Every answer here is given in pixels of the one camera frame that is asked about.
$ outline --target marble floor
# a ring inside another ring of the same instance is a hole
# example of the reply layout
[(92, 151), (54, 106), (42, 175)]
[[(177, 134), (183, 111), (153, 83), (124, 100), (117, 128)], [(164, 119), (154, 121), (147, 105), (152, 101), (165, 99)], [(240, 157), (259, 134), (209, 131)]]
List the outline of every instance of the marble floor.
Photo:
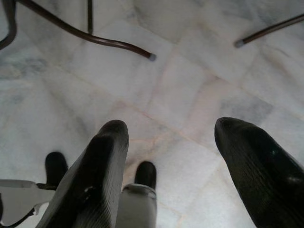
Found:
[[(83, 1), (37, 2), (86, 28)], [(18, 6), (17, 38), (0, 52), (0, 179), (44, 182), (49, 152), (71, 165), (104, 123), (120, 119), (130, 135), (123, 184), (141, 161), (156, 165), (157, 228), (255, 227), (216, 148), (214, 124), (223, 116), (252, 122), (304, 164), (304, 24), (233, 47), (303, 6), (97, 2), (94, 34), (145, 48), (154, 62), (82, 41)], [(46, 206), (19, 227), (35, 227)]]

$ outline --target pant leg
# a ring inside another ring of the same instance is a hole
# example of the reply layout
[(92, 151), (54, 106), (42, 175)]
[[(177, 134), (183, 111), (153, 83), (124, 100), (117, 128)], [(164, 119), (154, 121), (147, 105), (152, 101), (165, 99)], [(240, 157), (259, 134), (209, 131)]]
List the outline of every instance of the pant leg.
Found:
[(156, 192), (141, 184), (125, 186), (119, 198), (116, 228), (155, 228)]

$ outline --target white marble tile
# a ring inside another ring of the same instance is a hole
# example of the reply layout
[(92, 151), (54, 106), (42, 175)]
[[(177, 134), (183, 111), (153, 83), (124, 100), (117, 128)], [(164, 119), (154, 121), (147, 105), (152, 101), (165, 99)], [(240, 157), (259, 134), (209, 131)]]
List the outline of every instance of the white marble tile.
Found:
[(152, 157), (158, 173), (158, 201), (184, 214), (221, 158), (180, 136), (172, 136), (165, 141), (158, 148), (159, 154)]
[(188, 210), (181, 228), (255, 228), (224, 162)]
[(134, 7), (133, 0), (118, 0), (125, 10), (130, 10)]
[(102, 34), (105, 38), (138, 45), (155, 53), (157, 59), (151, 62), (127, 50), (86, 43), (63, 67), (144, 110), (164, 71), (172, 44), (125, 21), (111, 24), (102, 30)]
[(215, 78), (180, 54), (174, 54), (153, 92), (148, 113), (166, 125), (180, 129), (192, 112), (200, 88)]
[(127, 8), (127, 1), (124, 1), (124, 5), (119, 0), (102, 0), (93, 1), (94, 4), (94, 30), (99, 32), (101, 28), (108, 25), (115, 19), (119, 19), (125, 12), (129, 10)]
[(135, 0), (134, 7), (141, 26), (175, 43), (195, 18), (202, 2)]
[(176, 212), (158, 204), (156, 228), (176, 228), (180, 217)]
[(264, 46), (242, 87), (274, 105), (304, 117), (303, 67), (287, 53)]
[(181, 131), (196, 142), (217, 151), (214, 125), (218, 118), (229, 116), (259, 125), (272, 109), (273, 106), (265, 101), (217, 79), (200, 89)]
[(181, 38), (179, 49), (189, 60), (238, 85), (259, 52), (259, 42), (240, 49), (234, 47), (234, 42), (254, 27), (246, 4), (208, 1), (200, 10), (197, 23)]

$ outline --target black shoe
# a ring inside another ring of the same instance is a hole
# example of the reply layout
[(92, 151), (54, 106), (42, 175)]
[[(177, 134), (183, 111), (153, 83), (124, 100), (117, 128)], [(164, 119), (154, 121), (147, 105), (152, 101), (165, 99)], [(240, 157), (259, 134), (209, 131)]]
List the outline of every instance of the black shoe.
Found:
[(144, 161), (137, 167), (134, 183), (156, 189), (156, 168), (152, 162)]
[(47, 185), (57, 186), (67, 172), (67, 163), (64, 155), (60, 152), (49, 153), (46, 157)]

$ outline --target metal chair leg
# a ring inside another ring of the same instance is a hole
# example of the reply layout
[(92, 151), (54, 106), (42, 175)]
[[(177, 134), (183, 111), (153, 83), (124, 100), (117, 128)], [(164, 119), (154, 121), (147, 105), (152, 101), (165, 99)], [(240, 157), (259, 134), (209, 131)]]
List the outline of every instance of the metal chair leg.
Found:
[(93, 0), (87, 0), (87, 32), (93, 33)]
[(2, 0), (4, 12), (8, 21), (9, 32), (7, 36), (0, 41), (0, 50), (11, 44), (17, 35), (16, 16), (16, 2), (15, 0)]
[[(39, 6), (32, 0), (17, 0), (17, 1), (19, 3), (21, 3), (22, 5), (24, 5), (25, 7), (29, 8), (30, 10), (34, 11), (35, 13), (39, 14), (40, 16), (44, 17), (48, 21), (52, 22), (53, 24), (62, 28), (66, 32), (73, 34), (74, 36), (77, 36), (79, 38), (85, 39), (87, 41), (90, 41), (90, 42), (93, 42), (96, 44), (126, 49), (129, 51), (135, 52), (139, 55), (142, 55), (142, 56), (150, 59), (151, 61), (154, 61), (156, 59), (155, 54), (145, 51), (135, 45), (117, 41), (117, 40), (96, 37), (89, 33), (80, 31), (80, 30), (76, 29), (75, 27), (65, 23), (63, 20), (59, 19), (54, 14), (50, 13), (49, 11), (47, 11), (43, 7)], [(4, 40), (2, 40), (0, 42), (0, 49), (3, 49), (7, 45), (9, 45), (15, 38), (16, 32), (17, 32), (17, 25), (16, 25), (16, 21), (15, 21), (15, 5), (14, 5), (14, 7), (12, 7), (13, 0), (2, 0), (2, 2), (3, 2), (3, 5), (5, 6), (5, 11), (6, 11), (7, 17), (9, 19), (9, 34)]]
[(249, 42), (251, 42), (253, 40), (256, 40), (256, 39), (258, 39), (260, 37), (263, 37), (263, 36), (265, 36), (265, 35), (267, 35), (269, 33), (275, 32), (275, 31), (277, 31), (279, 29), (283, 29), (283, 28), (285, 28), (287, 26), (290, 26), (290, 25), (293, 25), (295, 23), (299, 23), (299, 22), (301, 22), (303, 20), (304, 20), (304, 14), (298, 15), (298, 16), (296, 16), (294, 18), (291, 18), (289, 20), (285, 20), (285, 21), (280, 22), (278, 24), (272, 25), (272, 26), (270, 26), (270, 27), (268, 27), (266, 29), (258, 31), (256, 33), (254, 33), (253, 35), (250, 35), (249, 37), (246, 37), (244, 39), (240, 39), (237, 42), (235, 42), (234, 45), (235, 45), (236, 48), (238, 48), (238, 47), (240, 48), (241, 46), (245, 45), (246, 43), (249, 43)]

